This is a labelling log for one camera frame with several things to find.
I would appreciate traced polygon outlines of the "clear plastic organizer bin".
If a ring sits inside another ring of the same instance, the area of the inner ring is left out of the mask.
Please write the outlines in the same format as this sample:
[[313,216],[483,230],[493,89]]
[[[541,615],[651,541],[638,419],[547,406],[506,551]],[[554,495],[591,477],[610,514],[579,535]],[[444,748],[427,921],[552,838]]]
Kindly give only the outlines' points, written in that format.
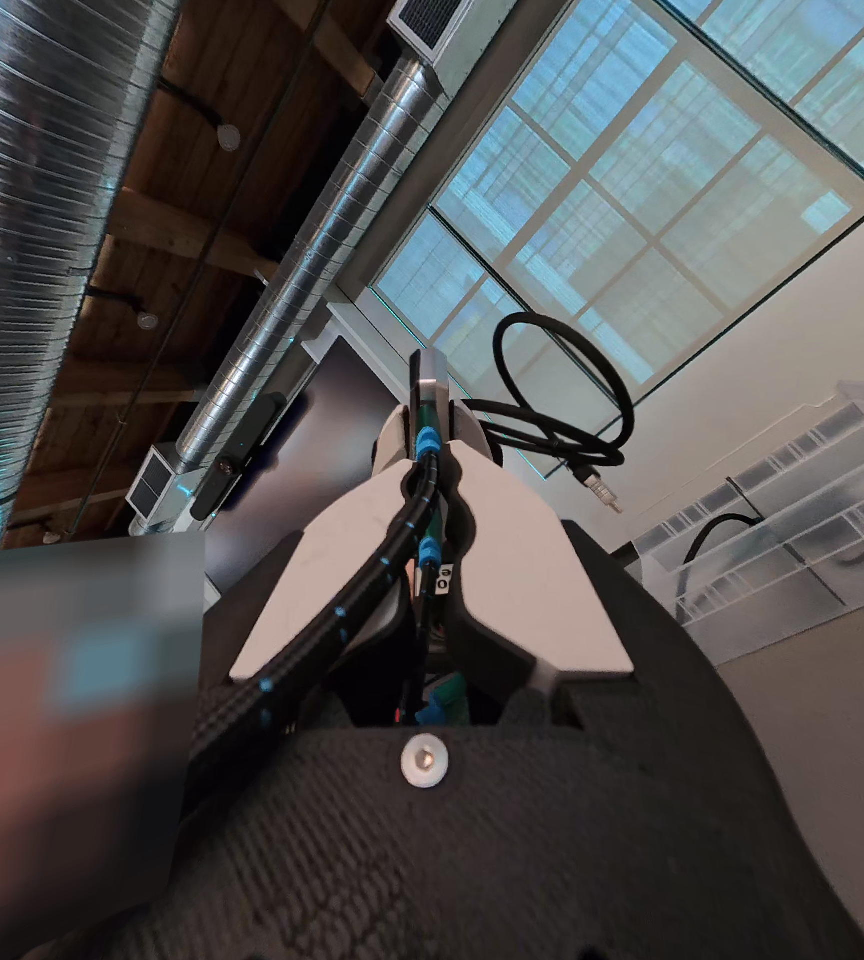
[[718,666],[864,607],[864,382],[633,541],[642,582]]

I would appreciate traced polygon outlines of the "slim spiral ventilation duct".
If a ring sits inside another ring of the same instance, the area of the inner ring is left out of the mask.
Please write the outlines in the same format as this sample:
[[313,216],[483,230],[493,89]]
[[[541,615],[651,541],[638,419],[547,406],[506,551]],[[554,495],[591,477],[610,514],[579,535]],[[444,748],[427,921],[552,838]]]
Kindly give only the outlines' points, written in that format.
[[175,443],[176,516],[351,258],[438,124],[447,97],[431,66],[403,53],[354,132],[256,306]]

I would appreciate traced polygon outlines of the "black mounting bar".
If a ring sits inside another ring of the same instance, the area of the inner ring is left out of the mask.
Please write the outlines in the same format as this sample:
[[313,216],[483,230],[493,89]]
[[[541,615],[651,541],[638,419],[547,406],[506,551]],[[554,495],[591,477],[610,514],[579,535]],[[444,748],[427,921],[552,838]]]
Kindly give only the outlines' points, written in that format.
[[286,397],[278,391],[262,393],[251,403],[196,489],[190,507],[194,522],[205,521],[221,506],[268,437],[286,403]]

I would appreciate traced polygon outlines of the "large spiral ventilation duct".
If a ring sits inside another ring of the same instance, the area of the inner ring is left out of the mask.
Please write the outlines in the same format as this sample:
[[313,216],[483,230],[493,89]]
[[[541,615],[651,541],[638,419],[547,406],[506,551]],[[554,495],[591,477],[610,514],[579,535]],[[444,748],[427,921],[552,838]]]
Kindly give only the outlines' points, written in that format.
[[180,6],[0,1],[0,541]]

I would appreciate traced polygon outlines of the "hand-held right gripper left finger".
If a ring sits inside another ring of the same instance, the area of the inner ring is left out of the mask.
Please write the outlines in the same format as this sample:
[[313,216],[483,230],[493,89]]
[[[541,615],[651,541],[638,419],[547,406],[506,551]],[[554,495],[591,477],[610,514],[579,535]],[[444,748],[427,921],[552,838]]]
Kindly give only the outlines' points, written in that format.
[[[324,509],[304,529],[270,596],[251,627],[229,671],[233,683],[267,676],[269,664],[284,665],[282,654],[323,610],[347,609],[336,597],[360,568],[377,553],[395,518],[406,510],[409,490],[422,477],[420,466],[400,460],[356,486]],[[370,653],[385,642],[397,645],[414,632],[409,582],[400,572],[392,581],[380,574],[381,602],[347,642],[321,653],[299,674],[306,683],[320,683],[342,669],[355,655]]]

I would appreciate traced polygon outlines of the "large grid window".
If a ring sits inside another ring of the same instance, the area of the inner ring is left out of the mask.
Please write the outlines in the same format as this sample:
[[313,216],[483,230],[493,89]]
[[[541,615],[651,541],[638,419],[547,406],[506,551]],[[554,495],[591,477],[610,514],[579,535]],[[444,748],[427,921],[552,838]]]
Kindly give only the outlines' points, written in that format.
[[513,402],[520,310],[639,404],[864,222],[864,1],[571,2],[369,291]]

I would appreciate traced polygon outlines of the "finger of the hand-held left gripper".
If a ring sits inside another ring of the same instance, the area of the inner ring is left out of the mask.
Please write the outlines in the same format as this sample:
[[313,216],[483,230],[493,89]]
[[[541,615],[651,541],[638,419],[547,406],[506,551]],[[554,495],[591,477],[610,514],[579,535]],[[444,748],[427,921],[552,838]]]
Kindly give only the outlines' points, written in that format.
[[501,446],[489,441],[482,423],[460,399],[449,401],[448,432],[448,480],[460,479],[461,464],[456,452],[459,444],[465,444],[488,462],[494,463],[498,469],[504,468]]
[[375,443],[375,455],[368,486],[401,488],[412,472],[409,453],[409,407],[393,408]]

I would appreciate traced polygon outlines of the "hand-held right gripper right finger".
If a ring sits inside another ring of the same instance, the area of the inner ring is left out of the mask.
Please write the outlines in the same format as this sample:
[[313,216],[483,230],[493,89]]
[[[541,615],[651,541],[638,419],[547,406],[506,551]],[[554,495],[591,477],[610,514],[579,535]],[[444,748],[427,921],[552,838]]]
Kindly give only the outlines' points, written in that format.
[[534,490],[466,442],[442,452],[452,562],[446,648],[504,706],[570,682],[619,682],[634,666],[562,521]]

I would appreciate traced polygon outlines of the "white duct vent grille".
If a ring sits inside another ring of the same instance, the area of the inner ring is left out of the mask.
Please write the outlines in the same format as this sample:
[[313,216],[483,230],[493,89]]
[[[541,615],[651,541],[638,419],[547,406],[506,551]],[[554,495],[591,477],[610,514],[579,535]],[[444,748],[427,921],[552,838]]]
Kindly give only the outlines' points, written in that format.
[[473,65],[515,5],[515,1],[398,1],[387,23],[431,66]]
[[127,528],[129,536],[155,532],[176,516],[176,464],[173,441],[152,445],[126,494],[126,504],[133,511]]

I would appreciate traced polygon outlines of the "dark flat panel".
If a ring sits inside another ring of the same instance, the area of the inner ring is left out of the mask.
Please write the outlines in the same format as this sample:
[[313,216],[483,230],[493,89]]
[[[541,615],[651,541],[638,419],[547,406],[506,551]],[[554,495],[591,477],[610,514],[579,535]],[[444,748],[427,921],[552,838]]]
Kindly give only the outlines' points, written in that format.
[[273,545],[369,478],[397,397],[339,333],[212,520],[210,545]]

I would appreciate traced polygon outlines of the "HDMI switch box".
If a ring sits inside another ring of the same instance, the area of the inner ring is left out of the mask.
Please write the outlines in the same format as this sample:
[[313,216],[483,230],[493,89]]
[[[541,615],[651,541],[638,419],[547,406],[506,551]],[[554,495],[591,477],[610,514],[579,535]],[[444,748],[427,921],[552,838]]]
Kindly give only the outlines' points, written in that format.
[[409,360],[409,374],[411,409],[430,405],[440,421],[447,419],[450,386],[445,354],[434,346],[415,350]]

